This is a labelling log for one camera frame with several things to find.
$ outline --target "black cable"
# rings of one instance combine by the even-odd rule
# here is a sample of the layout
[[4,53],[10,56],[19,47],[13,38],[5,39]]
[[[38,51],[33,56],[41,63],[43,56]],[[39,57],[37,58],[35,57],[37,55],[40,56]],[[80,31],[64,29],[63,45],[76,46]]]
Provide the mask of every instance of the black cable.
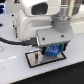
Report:
[[23,42],[9,41],[9,40],[6,40],[6,39],[0,37],[0,41],[4,42],[4,43],[7,43],[7,44],[11,44],[11,45],[22,45],[22,46],[32,45],[32,46],[38,46],[37,38],[36,37],[35,38],[30,38],[30,40],[23,41]]
[[14,42],[14,41],[8,41],[6,39],[3,39],[0,37],[0,41],[7,43],[7,44],[11,44],[11,45],[22,45],[22,42]]

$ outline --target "white panel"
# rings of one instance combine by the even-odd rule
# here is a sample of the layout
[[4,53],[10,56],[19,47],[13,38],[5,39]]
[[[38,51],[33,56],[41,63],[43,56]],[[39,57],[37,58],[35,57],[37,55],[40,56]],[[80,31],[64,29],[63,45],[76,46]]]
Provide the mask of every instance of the white panel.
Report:
[[5,7],[7,13],[18,13],[21,9],[19,3],[15,4],[15,0],[6,0]]
[[[12,24],[12,19],[17,18],[17,14],[14,14],[14,17],[11,17],[11,15],[12,14],[0,15],[0,22],[3,23],[3,27],[0,27],[0,36],[8,40],[18,41],[18,39],[15,38]],[[3,47],[3,51],[0,52],[0,84],[13,83],[84,61],[84,34],[75,36],[69,43],[66,52],[64,52],[67,57],[66,60],[46,64],[33,69],[29,68],[25,53],[35,48],[9,45],[2,42],[0,42],[0,46]]]

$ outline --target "blue sponge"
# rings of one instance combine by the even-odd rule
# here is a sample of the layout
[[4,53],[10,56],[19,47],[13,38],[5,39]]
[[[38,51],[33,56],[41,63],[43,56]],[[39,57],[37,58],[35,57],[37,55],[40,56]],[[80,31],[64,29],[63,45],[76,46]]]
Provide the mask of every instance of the blue sponge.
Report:
[[61,49],[59,45],[48,46],[45,52],[45,54],[48,56],[57,56],[60,53],[61,53]]

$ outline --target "metal plate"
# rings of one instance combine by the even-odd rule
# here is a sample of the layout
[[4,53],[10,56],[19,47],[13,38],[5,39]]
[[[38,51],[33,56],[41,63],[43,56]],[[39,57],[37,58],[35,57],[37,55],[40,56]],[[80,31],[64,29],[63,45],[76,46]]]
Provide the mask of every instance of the metal plate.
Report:
[[70,27],[66,33],[57,32],[54,28],[42,29],[37,31],[40,46],[48,46],[65,43],[73,39],[73,31]]
[[56,57],[50,57],[46,55],[43,56],[40,51],[26,53],[26,58],[28,60],[30,68],[66,59],[63,53],[59,54]]

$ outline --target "white platform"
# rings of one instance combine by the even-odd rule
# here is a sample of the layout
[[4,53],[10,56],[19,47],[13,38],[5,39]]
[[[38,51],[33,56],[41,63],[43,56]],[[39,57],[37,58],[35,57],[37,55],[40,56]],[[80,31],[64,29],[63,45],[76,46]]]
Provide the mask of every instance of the white platform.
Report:
[[[12,19],[15,17],[11,17],[11,14],[0,15],[0,23],[3,23],[3,27],[0,27],[1,37],[8,40],[18,41],[18,39],[15,38],[12,27]],[[66,52],[64,52],[67,57],[66,60],[46,64],[36,68],[29,68],[25,57],[25,53],[35,48],[8,45],[2,42],[0,42],[0,46],[3,47],[3,51],[0,52],[0,84],[13,83],[84,61],[84,34],[76,35],[69,43]]]

